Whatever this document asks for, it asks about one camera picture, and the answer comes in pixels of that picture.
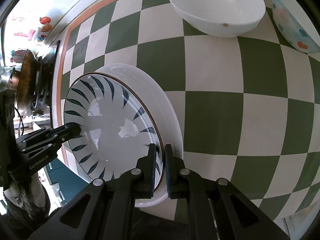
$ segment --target red heart decoration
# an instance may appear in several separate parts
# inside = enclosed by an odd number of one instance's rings
[[[303,44],[301,41],[298,41],[297,44],[298,44],[299,48],[308,49],[308,46],[306,44]]]

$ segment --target blue flower decoration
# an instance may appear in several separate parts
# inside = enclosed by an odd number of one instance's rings
[[[302,36],[302,37],[306,37],[306,38],[308,37],[308,35],[306,34],[306,31],[305,31],[305,30],[300,29],[299,32],[301,33],[301,36]]]

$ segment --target metal screw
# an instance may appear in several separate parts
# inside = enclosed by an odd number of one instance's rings
[[[103,183],[103,180],[102,180],[102,179],[95,179],[95,180],[93,181],[93,185],[95,185],[95,186],[101,186],[102,183]]]
[[[190,173],[190,170],[188,170],[188,169],[182,169],[182,170],[180,171],[180,173],[181,173],[182,175],[188,175],[188,174]]]
[[[221,186],[225,186],[228,184],[228,180],[225,179],[225,178],[221,178],[221,179],[218,179],[218,183],[221,185]]]
[[[139,175],[139,174],[141,173],[141,170],[135,168],[135,169],[133,169],[133,170],[131,171],[131,173],[132,173],[133,175]]]

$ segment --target checkered tablecloth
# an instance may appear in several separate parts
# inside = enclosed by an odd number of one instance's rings
[[[65,46],[62,109],[82,74],[137,66],[176,111],[186,167],[227,178],[271,219],[320,199],[320,62],[291,47],[270,8],[253,31],[219,38],[182,20],[169,0],[117,0],[74,28]]]

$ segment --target light blue floral bowl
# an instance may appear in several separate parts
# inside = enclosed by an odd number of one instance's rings
[[[320,36],[296,0],[272,0],[273,19],[284,38],[297,50],[320,52]]]

